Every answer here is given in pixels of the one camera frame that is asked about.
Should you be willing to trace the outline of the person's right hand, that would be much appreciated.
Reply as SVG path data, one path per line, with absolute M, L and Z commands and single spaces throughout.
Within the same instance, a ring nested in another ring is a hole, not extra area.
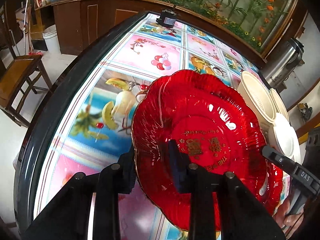
M 301 213 L 289 216 L 289 208 L 290 199 L 287 197 L 283 203 L 279 205 L 277 212 L 273 216 L 274 220 L 285 234 L 286 239 L 289 239 L 295 233 L 304 218 L 303 210 Z

